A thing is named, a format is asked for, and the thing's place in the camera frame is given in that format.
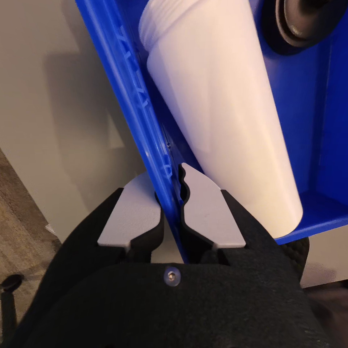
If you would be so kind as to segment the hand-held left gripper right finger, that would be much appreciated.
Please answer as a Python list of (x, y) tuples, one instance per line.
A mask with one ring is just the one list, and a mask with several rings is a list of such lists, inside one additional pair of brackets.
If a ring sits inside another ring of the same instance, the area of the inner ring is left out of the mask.
[(246, 241), (220, 187), (187, 163), (179, 164), (180, 241), (189, 263), (205, 253), (239, 249)]

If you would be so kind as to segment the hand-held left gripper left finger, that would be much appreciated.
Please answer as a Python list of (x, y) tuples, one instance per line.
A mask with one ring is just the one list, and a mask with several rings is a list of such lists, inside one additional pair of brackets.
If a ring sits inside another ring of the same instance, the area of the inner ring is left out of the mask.
[(164, 220), (150, 176), (144, 172), (122, 189), (98, 246), (121, 248), (128, 259), (150, 259), (163, 242)]

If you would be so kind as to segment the white plastic bottle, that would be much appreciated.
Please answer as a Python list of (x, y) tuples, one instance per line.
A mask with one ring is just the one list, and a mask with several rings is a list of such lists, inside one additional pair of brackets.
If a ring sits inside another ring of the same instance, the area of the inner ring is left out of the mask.
[(138, 25), (147, 70), (205, 175), (270, 233), (303, 215), (246, 0), (152, 0)]

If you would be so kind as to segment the blue plastic bin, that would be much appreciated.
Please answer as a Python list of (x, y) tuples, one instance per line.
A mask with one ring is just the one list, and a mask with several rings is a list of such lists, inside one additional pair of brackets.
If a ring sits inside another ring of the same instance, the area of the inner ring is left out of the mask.
[[(178, 164), (202, 170), (146, 70), (138, 23), (147, 1), (76, 1), (141, 158), (179, 243)], [(333, 33), (279, 55), (261, 31), (263, 1), (250, 1), (303, 207), (279, 245), (347, 225), (347, 12)]]

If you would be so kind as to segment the black bottle lid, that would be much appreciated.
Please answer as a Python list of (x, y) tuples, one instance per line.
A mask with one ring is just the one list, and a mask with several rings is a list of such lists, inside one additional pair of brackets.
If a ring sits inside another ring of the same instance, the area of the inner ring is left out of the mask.
[(265, 0), (260, 19), (263, 37), (277, 54), (300, 53), (329, 36), (347, 6), (347, 0)]

